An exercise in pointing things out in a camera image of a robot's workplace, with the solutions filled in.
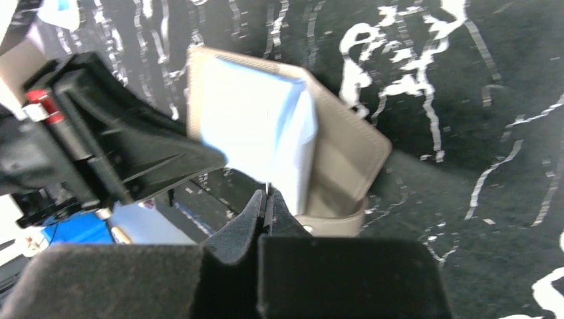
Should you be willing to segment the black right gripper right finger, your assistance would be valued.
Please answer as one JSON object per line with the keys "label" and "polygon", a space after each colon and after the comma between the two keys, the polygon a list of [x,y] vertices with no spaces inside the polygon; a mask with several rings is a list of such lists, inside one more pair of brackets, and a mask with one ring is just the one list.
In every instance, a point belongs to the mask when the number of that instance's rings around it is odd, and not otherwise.
{"label": "black right gripper right finger", "polygon": [[434,259],[416,241],[316,237],[258,191],[259,318],[451,318]]}

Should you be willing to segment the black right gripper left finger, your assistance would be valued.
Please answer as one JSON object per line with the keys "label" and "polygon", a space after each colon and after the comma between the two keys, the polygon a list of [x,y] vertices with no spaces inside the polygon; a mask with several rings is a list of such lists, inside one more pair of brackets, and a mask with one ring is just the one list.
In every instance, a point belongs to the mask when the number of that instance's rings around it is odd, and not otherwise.
{"label": "black right gripper left finger", "polygon": [[24,269],[2,318],[256,318],[266,195],[199,245],[56,245]]}

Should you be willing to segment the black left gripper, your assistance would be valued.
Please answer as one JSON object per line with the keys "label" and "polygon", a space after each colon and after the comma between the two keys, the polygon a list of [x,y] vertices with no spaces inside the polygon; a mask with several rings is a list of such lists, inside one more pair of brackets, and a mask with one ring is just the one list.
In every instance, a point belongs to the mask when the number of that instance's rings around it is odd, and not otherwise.
{"label": "black left gripper", "polygon": [[26,229],[80,212],[112,211],[219,169],[225,157],[124,87],[94,52],[50,60],[24,83],[39,103],[1,89],[1,194]]}

